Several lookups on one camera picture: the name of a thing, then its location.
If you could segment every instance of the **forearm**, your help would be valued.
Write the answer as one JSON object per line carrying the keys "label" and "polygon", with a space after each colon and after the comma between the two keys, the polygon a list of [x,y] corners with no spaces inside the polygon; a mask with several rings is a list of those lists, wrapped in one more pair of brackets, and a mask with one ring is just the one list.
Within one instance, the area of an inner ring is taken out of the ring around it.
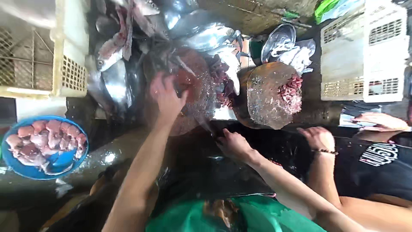
{"label": "forearm", "polygon": [[285,192],[292,198],[306,204],[315,212],[315,220],[325,230],[363,231],[363,227],[344,215],[331,203],[319,196],[293,175],[261,156],[249,165],[276,192]]}
{"label": "forearm", "polygon": [[309,170],[308,186],[340,209],[342,204],[333,178],[334,166],[335,156],[333,154],[316,152]]}
{"label": "forearm", "polygon": [[403,130],[390,132],[363,130],[354,135],[354,138],[371,142],[388,142],[388,140],[391,139],[393,136],[400,134],[402,132]]}
{"label": "forearm", "polygon": [[160,171],[170,129],[170,123],[158,120],[133,160],[102,231],[144,231],[149,216],[146,200]]}
{"label": "forearm", "polygon": [[293,199],[307,205],[313,212],[330,209],[330,205],[327,204],[325,199],[299,179],[264,157],[261,157],[257,162],[249,163],[249,165],[259,173],[274,191],[288,194]]}

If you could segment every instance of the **black t-shirt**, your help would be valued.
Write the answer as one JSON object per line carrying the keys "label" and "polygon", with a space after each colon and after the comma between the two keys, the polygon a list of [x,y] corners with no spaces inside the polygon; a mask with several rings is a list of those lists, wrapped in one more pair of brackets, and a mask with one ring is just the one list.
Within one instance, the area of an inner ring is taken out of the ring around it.
{"label": "black t-shirt", "polygon": [[385,194],[412,201],[412,148],[336,139],[335,183],[340,196]]}

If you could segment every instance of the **green object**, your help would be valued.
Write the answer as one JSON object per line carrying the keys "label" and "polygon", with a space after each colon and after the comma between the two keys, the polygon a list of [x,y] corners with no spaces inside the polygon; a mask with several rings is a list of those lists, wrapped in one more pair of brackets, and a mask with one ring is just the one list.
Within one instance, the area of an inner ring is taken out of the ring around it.
{"label": "green object", "polygon": [[223,220],[203,213],[203,200],[176,205],[151,219],[146,232],[325,232],[320,226],[278,201],[266,196],[232,198],[246,223],[237,223],[229,230]]}
{"label": "green object", "polygon": [[315,10],[316,24],[321,23],[323,14],[334,8],[338,2],[339,0],[323,0],[323,2]]}
{"label": "green object", "polygon": [[2,151],[1,144],[2,144],[2,141],[3,141],[3,137],[4,137],[4,135],[0,135],[0,159],[1,159],[1,151]]}

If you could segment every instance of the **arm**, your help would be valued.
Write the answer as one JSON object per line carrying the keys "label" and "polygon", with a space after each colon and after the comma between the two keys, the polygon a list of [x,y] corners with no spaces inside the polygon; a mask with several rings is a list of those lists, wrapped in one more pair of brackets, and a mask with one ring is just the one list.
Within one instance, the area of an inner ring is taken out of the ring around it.
{"label": "arm", "polygon": [[364,231],[362,226],[344,215],[300,180],[264,158],[258,151],[253,150],[240,134],[230,133],[227,129],[223,132],[225,138],[221,141],[227,144],[237,158],[255,169],[273,190],[285,192],[306,204],[315,212],[316,222],[325,230],[330,232]]}
{"label": "arm", "polygon": [[177,97],[173,77],[167,77],[163,85],[162,73],[152,81],[150,93],[159,105],[159,117],[130,166],[103,232],[145,229],[149,216],[146,200],[160,171],[170,130],[187,97],[187,92],[181,99]]}
{"label": "arm", "polygon": [[361,131],[355,135],[358,139],[372,142],[388,142],[390,138],[409,128],[405,121],[383,113],[364,113],[353,121],[376,124],[361,128]]}
{"label": "arm", "polygon": [[[299,131],[307,138],[312,149],[335,150],[333,136],[326,129],[317,127]],[[353,197],[339,197],[333,177],[334,166],[334,155],[317,152],[309,170],[309,187],[365,228],[388,232],[412,231],[412,211],[406,208]]]}

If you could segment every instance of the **fish head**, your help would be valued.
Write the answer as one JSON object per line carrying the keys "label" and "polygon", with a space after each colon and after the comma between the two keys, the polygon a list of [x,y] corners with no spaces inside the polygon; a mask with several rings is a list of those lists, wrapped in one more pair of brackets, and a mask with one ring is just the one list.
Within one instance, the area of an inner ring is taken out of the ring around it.
{"label": "fish head", "polygon": [[113,53],[108,59],[103,58],[101,55],[98,55],[96,59],[96,68],[97,70],[104,72],[119,61],[123,56],[122,50]]}

